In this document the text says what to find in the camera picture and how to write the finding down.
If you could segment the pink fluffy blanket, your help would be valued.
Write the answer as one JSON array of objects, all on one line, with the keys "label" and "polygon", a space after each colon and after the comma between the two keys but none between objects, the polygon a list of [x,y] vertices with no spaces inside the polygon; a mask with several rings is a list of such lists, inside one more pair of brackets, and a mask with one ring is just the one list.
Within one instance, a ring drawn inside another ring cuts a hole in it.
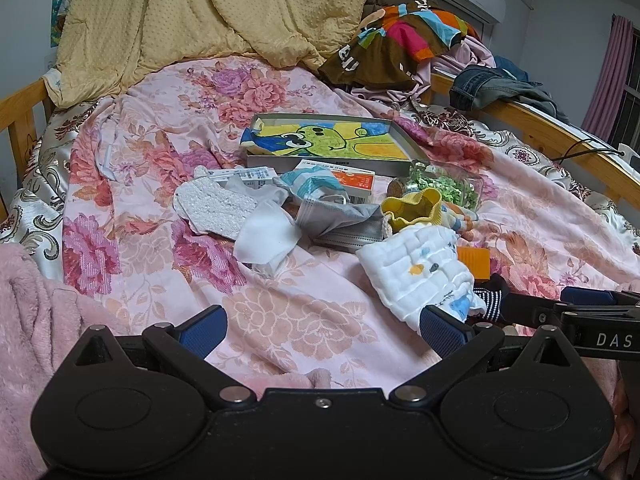
[{"label": "pink fluffy blanket", "polygon": [[43,388],[84,330],[128,325],[72,286],[45,278],[20,244],[1,246],[1,477],[35,479],[46,469],[29,429]]}]

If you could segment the yellow striped drawstring pouch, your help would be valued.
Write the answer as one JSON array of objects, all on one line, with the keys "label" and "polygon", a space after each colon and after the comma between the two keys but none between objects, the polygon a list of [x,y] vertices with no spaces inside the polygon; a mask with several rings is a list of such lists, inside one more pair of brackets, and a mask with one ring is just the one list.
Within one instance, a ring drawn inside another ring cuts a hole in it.
[{"label": "yellow striped drawstring pouch", "polygon": [[456,233],[469,231],[478,221],[477,214],[462,206],[445,202],[436,188],[426,188],[401,197],[387,197],[381,211],[394,234],[418,224],[444,226]]}]

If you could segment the dark grey garment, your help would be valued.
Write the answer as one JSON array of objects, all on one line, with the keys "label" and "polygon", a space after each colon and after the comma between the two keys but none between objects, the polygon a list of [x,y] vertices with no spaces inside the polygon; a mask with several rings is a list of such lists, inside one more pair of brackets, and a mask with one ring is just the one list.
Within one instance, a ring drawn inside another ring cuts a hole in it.
[{"label": "dark grey garment", "polygon": [[561,122],[566,124],[570,122],[552,96],[546,90],[533,84],[506,78],[496,78],[485,84],[485,87],[495,92],[499,99],[528,104],[535,107],[536,110],[541,110],[547,115],[559,119]]}]

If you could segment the brown multicolour striped garment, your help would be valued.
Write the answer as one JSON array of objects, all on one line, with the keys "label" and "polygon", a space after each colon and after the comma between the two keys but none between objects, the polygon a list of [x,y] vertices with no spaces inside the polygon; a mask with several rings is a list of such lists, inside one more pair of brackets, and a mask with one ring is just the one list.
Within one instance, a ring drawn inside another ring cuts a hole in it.
[{"label": "brown multicolour striped garment", "polygon": [[331,55],[319,74],[337,87],[409,91],[418,68],[462,40],[480,38],[474,27],[424,0],[386,6]]}]

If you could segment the white printed gauze cloth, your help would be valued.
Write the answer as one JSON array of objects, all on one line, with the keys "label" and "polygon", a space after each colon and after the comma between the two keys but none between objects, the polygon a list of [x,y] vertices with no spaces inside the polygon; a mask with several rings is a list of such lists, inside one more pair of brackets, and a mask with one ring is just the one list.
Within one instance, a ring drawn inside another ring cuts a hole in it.
[{"label": "white printed gauze cloth", "polygon": [[457,241],[446,226],[419,223],[363,246],[356,256],[382,305],[417,332],[426,306],[460,322],[487,311],[474,292],[474,276],[458,259]]}]

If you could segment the bag of green paper stars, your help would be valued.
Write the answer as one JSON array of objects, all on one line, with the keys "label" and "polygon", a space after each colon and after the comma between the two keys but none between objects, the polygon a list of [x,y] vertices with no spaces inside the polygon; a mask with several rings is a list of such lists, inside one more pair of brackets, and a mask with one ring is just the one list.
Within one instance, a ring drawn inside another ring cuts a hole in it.
[{"label": "bag of green paper stars", "polygon": [[480,176],[457,166],[413,162],[407,177],[390,181],[387,195],[401,197],[426,188],[434,188],[440,193],[444,202],[469,210],[477,210],[483,186],[484,181]]}]

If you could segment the blue wall poster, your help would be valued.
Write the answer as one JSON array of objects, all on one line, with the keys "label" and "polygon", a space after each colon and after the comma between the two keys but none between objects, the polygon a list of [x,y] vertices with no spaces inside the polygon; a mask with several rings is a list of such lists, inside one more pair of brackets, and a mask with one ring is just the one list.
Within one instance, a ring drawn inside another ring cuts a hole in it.
[{"label": "blue wall poster", "polygon": [[51,18],[50,18],[50,47],[55,48],[60,43],[62,30],[70,0],[51,0]]}]

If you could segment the pink curtain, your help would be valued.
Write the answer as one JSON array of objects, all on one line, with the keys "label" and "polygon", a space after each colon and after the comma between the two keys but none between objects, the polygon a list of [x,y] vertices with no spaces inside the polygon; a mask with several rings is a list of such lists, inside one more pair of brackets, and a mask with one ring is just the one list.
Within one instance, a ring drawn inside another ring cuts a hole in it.
[{"label": "pink curtain", "polygon": [[603,141],[610,138],[622,97],[634,42],[634,23],[614,14],[608,46],[582,128]]}]

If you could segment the beige dotted blanket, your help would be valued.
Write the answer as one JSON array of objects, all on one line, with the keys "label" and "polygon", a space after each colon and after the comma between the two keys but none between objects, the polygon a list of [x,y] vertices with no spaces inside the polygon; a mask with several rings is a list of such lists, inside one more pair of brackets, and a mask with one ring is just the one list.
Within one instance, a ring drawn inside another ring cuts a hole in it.
[{"label": "beige dotted blanket", "polygon": [[356,32],[366,0],[70,0],[55,66],[55,106],[119,94],[188,58],[254,54],[318,70]]}]

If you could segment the wooden headboard rail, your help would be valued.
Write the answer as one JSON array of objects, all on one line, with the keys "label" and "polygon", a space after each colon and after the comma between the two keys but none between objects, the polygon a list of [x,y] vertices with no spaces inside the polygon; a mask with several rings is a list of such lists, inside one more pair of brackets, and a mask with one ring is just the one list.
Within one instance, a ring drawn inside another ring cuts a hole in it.
[{"label": "wooden headboard rail", "polygon": [[9,133],[12,156],[17,173],[17,186],[22,186],[28,163],[37,143],[34,108],[40,105],[47,124],[54,111],[43,78],[14,92],[1,101],[0,127]]}]

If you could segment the pink floral quilt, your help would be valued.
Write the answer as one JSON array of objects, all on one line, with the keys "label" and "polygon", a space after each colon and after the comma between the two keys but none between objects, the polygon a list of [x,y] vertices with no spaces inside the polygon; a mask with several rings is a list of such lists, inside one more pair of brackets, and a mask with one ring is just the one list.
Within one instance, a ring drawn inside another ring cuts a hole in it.
[{"label": "pink floral quilt", "polygon": [[79,130],[64,280],[133,333],[222,307],[206,359],[250,388],[390,390],[437,362],[424,304],[487,311],[463,248],[529,296],[638,288],[628,240],[515,147],[302,68],[171,65]]}]

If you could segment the grey face mask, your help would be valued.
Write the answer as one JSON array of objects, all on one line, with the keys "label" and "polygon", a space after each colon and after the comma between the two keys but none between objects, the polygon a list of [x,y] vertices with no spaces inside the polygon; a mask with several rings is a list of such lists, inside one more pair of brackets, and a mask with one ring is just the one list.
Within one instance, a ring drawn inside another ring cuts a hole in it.
[{"label": "grey face mask", "polygon": [[303,200],[296,223],[312,244],[352,254],[385,235],[384,216],[375,204]]}]

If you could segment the blue white plastic packet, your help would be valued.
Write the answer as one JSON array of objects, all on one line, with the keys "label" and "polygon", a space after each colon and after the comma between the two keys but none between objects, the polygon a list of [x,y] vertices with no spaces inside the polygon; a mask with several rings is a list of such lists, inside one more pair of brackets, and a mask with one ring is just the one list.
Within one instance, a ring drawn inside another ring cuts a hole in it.
[{"label": "blue white plastic packet", "polygon": [[348,202],[346,188],[331,171],[318,166],[279,174],[272,182],[287,190],[294,198],[307,202],[329,202],[344,205]]}]

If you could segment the blue denim jeans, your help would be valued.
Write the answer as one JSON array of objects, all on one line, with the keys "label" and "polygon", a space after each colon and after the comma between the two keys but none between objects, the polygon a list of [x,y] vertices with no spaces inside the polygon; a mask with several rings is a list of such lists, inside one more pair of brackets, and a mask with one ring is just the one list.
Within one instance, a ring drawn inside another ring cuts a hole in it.
[{"label": "blue denim jeans", "polygon": [[449,90],[450,104],[469,112],[502,98],[513,99],[526,84],[529,74],[508,58],[495,56],[495,67],[470,65],[454,78]]}]

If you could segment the wooden bed rail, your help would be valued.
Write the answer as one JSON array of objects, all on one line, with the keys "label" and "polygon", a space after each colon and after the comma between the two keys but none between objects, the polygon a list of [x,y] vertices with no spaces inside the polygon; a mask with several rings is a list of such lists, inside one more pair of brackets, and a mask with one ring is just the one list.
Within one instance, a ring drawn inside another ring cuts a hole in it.
[{"label": "wooden bed rail", "polygon": [[484,114],[521,133],[523,141],[558,163],[576,162],[604,185],[604,195],[615,203],[639,208],[639,174],[623,156],[596,136],[564,124],[526,104],[501,101],[490,103],[472,116]]}]

